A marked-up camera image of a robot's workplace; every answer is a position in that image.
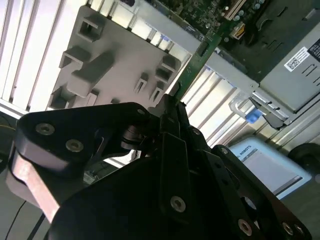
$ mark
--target blue tab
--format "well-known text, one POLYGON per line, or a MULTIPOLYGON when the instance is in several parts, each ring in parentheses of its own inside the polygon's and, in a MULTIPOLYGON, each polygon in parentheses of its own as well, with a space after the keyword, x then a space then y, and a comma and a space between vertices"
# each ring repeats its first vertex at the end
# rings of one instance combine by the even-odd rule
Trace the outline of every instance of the blue tab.
POLYGON ((161 34, 161 39, 165 40, 166 42, 170 41, 170 39, 167 36, 163 35, 163 34, 161 34))
POLYGON ((245 120, 250 124, 254 124, 261 116, 262 112, 255 107, 245 116, 245 120))

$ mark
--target sticker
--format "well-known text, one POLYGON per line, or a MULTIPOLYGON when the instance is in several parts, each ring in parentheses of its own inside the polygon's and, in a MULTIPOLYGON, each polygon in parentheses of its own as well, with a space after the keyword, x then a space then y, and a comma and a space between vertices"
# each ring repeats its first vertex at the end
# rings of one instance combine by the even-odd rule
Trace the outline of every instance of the sticker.
POLYGON ((308 53, 320 62, 320 39, 309 48, 308 53))
POLYGON ((284 66, 289 72, 292 72, 309 56, 310 53, 308 53, 308 49, 304 46, 284 66))

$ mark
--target black cable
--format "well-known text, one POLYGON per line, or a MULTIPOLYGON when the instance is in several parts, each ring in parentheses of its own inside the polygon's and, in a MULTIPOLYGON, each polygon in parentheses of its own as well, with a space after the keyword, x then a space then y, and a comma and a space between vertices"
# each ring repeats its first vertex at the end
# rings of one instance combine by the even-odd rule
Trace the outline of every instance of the black cable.
POLYGON ((22 209, 22 207, 25 205, 25 203, 26 203, 26 201, 24 201, 24 202, 22 203, 22 205, 19 207, 18 211, 16 212, 16 214, 15 214, 15 216, 14 216, 14 219, 13 219, 13 221, 12 221, 12 223, 11 223, 11 226, 9 227, 8 232, 6 233, 6 236, 5 236, 5 239, 4 239, 4 240, 7 240, 7 239, 8 239, 8 236, 9 236, 9 233, 10 233, 10 231, 11 231, 11 228, 12 228, 12 226, 14 225, 14 223, 15 223, 17 217, 18 217, 18 214, 19 214, 20 210, 22 209))
POLYGON ((0 115, 0 117, 2 117, 6 121, 6 123, 9 125, 9 127, 14 128, 14 127, 12 127, 12 125, 10 124, 10 122, 8 121, 8 119, 5 116, 0 115))
POLYGON ((45 219, 45 215, 42 213, 39 220, 36 222, 34 228, 32 229, 32 231, 30 232, 30 235, 28 236, 28 238, 26 240, 33 240, 37 231, 39 230, 42 222, 44 221, 45 219))

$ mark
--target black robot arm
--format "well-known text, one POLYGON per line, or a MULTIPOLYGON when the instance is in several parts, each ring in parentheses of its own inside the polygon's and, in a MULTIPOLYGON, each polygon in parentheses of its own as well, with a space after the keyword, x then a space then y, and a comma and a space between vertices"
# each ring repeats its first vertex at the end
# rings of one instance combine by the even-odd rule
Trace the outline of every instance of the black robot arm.
POLYGON ((9 188, 43 210, 49 240, 311 239, 227 147, 208 147, 175 102, 25 115, 9 188), (141 157, 84 188, 86 166, 130 150, 141 157))

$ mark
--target connector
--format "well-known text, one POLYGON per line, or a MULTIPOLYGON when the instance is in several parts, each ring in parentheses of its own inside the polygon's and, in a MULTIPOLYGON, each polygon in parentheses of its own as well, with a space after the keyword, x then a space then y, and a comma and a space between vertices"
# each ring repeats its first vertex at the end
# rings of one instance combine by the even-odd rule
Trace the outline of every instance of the connector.
POLYGON ((245 34, 245 26, 246 25, 243 22, 239 22, 230 33, 230 37, 239 40, 245 34))
POLYGON ((231 6, 225 13, 224 18, 229 21, 233 20, 246 1, 247 0, 231 0, 231 6))

